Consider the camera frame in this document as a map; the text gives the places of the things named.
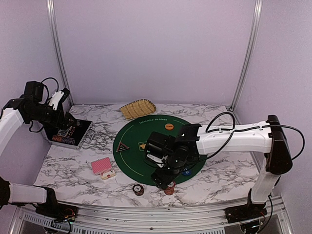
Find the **orange big blind button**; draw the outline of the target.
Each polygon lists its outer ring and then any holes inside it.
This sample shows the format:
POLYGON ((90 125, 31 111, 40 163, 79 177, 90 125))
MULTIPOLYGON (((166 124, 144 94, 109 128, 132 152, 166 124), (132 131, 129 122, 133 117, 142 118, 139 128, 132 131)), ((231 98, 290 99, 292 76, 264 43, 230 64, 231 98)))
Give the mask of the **orange big blind button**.
POLYGON ((167 124, 165 124, 165 129, 166 130, 173 130, 174 129, 174 125, 171 124, 171 123, 167 123, 167 124))

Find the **red poker chip stack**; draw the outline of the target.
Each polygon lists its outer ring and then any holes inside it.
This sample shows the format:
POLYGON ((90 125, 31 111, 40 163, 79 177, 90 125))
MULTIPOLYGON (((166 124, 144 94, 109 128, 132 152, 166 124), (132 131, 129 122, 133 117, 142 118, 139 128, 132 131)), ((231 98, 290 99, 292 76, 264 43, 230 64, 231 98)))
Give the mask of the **red poker chip stack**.
POLYGON ((164 193, 166 195, 172 195, 175 192, 174 190, 175 185, 176 185, 175 182, 172 181, 170 184, 167 185, 167 188, 164 190, 164 193))

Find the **triangular all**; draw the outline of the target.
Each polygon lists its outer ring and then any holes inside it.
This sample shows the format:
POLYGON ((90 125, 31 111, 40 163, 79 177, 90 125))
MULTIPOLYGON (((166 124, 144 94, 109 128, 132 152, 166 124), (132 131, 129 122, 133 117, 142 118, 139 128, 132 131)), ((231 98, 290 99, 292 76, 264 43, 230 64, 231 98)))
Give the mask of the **triangular all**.
POLYGON ((126 146, 124 143, 120 142, 117 146, 116 152, 122 152, 125 150, 129 150, 130 148, 126 146))

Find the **black poker chip stack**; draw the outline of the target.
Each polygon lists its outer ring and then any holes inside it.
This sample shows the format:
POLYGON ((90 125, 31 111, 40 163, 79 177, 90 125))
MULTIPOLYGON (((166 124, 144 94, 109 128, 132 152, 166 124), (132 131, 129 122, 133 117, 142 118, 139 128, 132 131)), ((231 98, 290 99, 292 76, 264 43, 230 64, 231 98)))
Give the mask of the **black poker chip stack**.
POLYGON ((135 193, 135 195, 141 196, 144 194, 144 188, 142 185, 136 184, 133 186, 133 192, 135 193))

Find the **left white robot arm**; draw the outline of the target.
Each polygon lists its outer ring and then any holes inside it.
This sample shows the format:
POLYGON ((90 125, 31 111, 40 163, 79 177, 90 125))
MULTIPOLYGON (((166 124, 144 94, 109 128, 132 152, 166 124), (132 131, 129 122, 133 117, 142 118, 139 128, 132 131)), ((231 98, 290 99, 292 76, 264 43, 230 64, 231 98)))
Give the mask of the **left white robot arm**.
MULTIPOLYGON (((73 117, 69 112, 61 109, 53 109, 47 104, 33 102, 30 98, 11 99, 1 110, 0 117, 0 152, 2 153, 14 133, 31 121, 38 121, 44 126, 66 130, 71 126, 81 126, 81 121, 73 117)), ((11 183, 0 179, 0 204, 13 203, 37 203, 51 217, 60 215, 61 205, 56 199, 53 189, 11 183)))

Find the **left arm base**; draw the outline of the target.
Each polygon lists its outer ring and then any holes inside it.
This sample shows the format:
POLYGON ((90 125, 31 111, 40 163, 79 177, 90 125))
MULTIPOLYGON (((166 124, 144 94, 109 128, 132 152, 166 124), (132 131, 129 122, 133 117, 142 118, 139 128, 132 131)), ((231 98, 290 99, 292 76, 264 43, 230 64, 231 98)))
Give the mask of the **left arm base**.
POLYGON ((73 205, 62 204, 57 201, 56 193, 53 189, 43 187, 46 190, 46 200, 44 203, 38 203, 36 213, 48 216, 57 220, 76 217, 78 208, 73 205))

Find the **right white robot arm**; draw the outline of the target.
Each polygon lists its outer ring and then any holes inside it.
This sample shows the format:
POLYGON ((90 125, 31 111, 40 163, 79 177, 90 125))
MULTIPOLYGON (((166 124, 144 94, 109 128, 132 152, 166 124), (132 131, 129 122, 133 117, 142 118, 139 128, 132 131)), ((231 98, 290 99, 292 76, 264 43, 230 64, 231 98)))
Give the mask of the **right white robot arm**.
POLYGON ((206 161, 220 152, 261 152, 262 169, 242 206, 242 215, 252 218, 260 211, 278 178, 293 166, 287 139, 277 116, 249 125, 211 128, 211 125, 185 124, 176 136, 152 132, 146 157, 158 164, 151 178, 157 187, 167 189, 183 170, 206 161))

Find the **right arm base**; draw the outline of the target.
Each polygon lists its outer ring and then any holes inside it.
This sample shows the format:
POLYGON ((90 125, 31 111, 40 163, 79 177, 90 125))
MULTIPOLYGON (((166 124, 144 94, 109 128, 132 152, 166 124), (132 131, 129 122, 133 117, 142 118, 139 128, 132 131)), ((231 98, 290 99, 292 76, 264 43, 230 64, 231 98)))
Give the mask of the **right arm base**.
POLYGON ((251 200, 252 190, 249 190, 247 203, 240 206, 225 209, 228 223, 246 221, 253 218, 265 216, 268 212, 265 208, 266 203, 254 204, 251 200))

